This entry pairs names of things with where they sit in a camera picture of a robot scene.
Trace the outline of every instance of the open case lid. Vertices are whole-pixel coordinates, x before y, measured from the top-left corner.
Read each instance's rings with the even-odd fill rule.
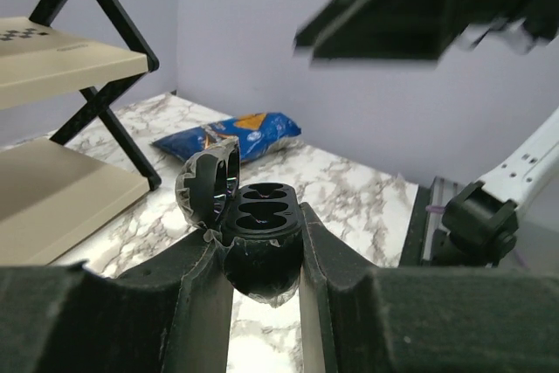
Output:
[[[176,178],[176,202],[187,221],[215,228],[237,195],[240,153],[237,137],[194,154]]]

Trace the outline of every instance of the black metal frame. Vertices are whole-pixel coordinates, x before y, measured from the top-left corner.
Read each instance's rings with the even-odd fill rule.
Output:
[[[68,0],[39,0],[35,10],[30,15],[30,20],[35,24],[50,27],[52,21],[60,13],[67,1]],[[132,22],[132,19],[126,13],[121,3],[118,0],[96,1],[101,9],[103,9],[114,28],[119,32],[128,48],[134,52],[146,54],[148,72],[156,71],[159,68],[158,58]],[[65,145],[78,135],[81,130],[93,122],[95,118],[99,117],[140,174],[148,179],[149,188],[153,191],[161,185],[161,178],[109,108],[144,75],[145,74],[141,74],[125,79],[114,80],[107,83],[99,91],[93,86],[81,89],[80,92],[87,103],[51,137],[51,140],[58,144]]]
[[[427,226],[427,206],[431,203],[431,189],[418,187],[416,201],[411,211],[410,223],[400,256],[399,266],[421,266]]]

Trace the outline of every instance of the white wall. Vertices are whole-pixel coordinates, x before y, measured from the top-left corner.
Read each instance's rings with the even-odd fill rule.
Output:
[[[0,0],[0,17],[29,16],[38,0]],[[114,107],[176,89],[177,0],[120,0],[161,60]],[[94,0],[70,0],[53,27],[124,46]],[[79,93],[0,111],[0,145],[59,127],[84,103]]]
[[[179,0],[179,94],[229,114],[285,112],[313,145],[425,185],[473,180],[559,106],[559,40],[525,57],[487,40],[436,70],[311,68],[293,37],[326,1]]]

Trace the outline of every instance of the orange chip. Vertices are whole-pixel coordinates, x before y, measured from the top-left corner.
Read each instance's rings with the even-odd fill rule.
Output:
[[[244,115],[242,117],[239,117],[237,121],[235,121],[234,126],[252,131],[258,130],[266,116],[267,114]]]
[[[204,138],[204,149],[207,149],[209,146],[211,146],[214,143],[216,143],[216,139],[214,139],[212,136],[206,134],[206,136]]]

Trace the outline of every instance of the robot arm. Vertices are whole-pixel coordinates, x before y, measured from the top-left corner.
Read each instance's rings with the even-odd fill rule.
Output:
[[[296,48],[311,48],[314,60],[437,61],[470,25],[488,25],[472,47],[491,34],[529,52],[556,37],[559,0],[331,0],[299,31]],[[519,219],[558,170],[559,109],[446,206],[442,221],[450,233],[438,263],[498,263],[514,248]]]

